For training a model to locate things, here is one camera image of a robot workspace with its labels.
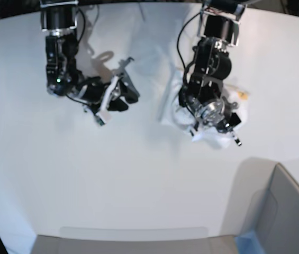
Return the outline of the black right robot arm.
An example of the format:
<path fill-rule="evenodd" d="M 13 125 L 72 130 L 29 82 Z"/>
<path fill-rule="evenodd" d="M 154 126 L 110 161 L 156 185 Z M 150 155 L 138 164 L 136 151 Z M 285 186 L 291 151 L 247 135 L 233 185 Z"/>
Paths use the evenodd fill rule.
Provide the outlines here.
<path fill-rule="evenodd" d="M 82 105 L 96 118 L 101 119 L 104 113 L 124 112 L 140 98 L 126 71 L 134 59 L 121 60 L 109 81 L 85 76 L 77 68 L 76 59 L 84 36 L 77 32 L 79 17 L 86 21 L 78 1 L 40 1 L 41 30 L 47 32 L 47 91 Z"/>

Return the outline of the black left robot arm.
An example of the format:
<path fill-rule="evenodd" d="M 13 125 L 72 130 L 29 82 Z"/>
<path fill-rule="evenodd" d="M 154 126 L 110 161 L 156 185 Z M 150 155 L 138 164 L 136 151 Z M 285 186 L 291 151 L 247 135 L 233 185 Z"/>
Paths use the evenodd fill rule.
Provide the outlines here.
<path fill-rule="evenodd" d="M 237 112 L 239 103 L 224 93 L 232 62 L 228 47 L 238 44 L 239 25 L 247 7 L 246 1 L 203 1 L 198 18 L 194 53 L 183 63 L 182 85 L 177 94 L 180 122 L 193 138 L 214 131 L 216 135 L 242 142 L 235 128 L 242 123 Z"/>

